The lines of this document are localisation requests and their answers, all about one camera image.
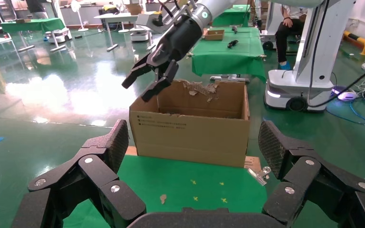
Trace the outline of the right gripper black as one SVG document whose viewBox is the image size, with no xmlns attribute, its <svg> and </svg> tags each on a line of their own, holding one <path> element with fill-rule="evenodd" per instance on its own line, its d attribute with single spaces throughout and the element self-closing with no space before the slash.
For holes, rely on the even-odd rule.
<svg viewBox="0 0 365 228">
<path fill-rule="evenodd" d="M 149 102 L 155 95 L 170 86 L 178 71 L 177 61 L 181 60 L 202 37 L 202 28 L 187 15 L 180 18 L 160 38 L 151 54 L 138 60 L 122 82 L 128 89 L 139 76 L 150 71 L 155 72 L 155 81 L 141 95 L 144 102 Z M 152 64 L 162 64 L 154 68 Z"/>
</svg>

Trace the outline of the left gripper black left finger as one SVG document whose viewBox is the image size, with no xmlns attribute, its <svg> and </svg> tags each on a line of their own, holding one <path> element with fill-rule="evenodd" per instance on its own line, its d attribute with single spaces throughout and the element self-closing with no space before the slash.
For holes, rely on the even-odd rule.
<svg viewBox="0 0 365 228">
<path fill-rule="evenodd" d="M 129 145 L 126 120 L 85 141 L 73 158 L 28 184 L 14 228 L 61 228 L 78 204 L 89 200 L 112 228 L 126 228 L 146 213 L 145 203 L 118 176 Z"/>
</svg>

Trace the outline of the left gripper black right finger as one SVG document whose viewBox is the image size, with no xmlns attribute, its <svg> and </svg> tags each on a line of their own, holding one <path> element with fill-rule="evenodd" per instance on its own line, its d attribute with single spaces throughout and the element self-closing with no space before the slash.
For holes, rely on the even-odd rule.
<svg viewBox="0 0 365 228">
<path fill-rule="evenodd" d="M 340 228 L 365 228 L 365 180 L 324 160 L 305 141 L 262 122 L 259 149 L 279 180 L 262 212 L 291 227 L 310 201 Z"/>
</svg>

